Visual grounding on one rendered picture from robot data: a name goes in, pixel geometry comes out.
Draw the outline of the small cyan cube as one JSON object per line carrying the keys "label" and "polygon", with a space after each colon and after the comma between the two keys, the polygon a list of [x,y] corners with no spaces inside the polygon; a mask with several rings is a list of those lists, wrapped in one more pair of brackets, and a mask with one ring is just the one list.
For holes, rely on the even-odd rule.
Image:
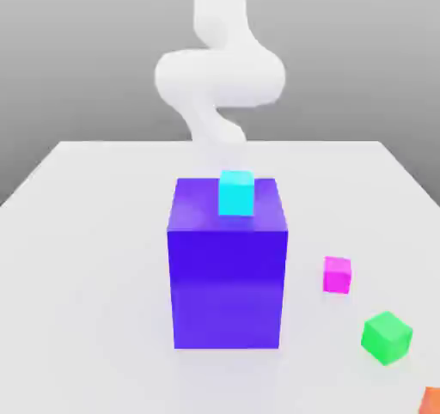
{"label": "small cyan cube", "polygon": [[221,216],[254,214],[254,174],[223,170],[218,181],[218,213]]}

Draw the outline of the small magenta cube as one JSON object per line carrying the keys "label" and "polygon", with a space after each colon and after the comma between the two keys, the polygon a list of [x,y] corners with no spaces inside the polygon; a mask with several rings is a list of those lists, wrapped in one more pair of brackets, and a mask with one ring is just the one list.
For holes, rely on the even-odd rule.
{"label": "small magenta cube", "polygon": [[324,258],[323,290],[348,295],[351,287],[351,261],[346,258]]}

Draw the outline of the small green cube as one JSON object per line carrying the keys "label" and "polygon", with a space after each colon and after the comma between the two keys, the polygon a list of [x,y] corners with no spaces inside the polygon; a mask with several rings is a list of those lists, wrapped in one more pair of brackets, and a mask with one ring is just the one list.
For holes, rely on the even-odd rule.
{"label": "small green cube", "polygon": [[382,365],[400,360],[409,350],[413,329],[389,311],[364,322],[361,345]]}

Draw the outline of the small orange cube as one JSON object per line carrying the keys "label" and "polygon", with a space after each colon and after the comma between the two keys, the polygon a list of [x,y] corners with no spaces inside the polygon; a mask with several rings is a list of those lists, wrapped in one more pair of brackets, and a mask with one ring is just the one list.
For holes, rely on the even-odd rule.
{"label": "small orange cube", "polygon": [[426,387],[419,414],[440,414],[440,387]]}

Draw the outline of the large purple box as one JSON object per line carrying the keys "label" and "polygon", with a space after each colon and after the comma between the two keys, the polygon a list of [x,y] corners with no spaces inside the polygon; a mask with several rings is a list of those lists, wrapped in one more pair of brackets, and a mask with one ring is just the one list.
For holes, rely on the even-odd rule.
{"label": "large purple box", "polygon": [[255,181],[253,216],[221,216],[216,179],[179,178],[168,220],[177,349],[279,346],[288,227],[277,183]]}

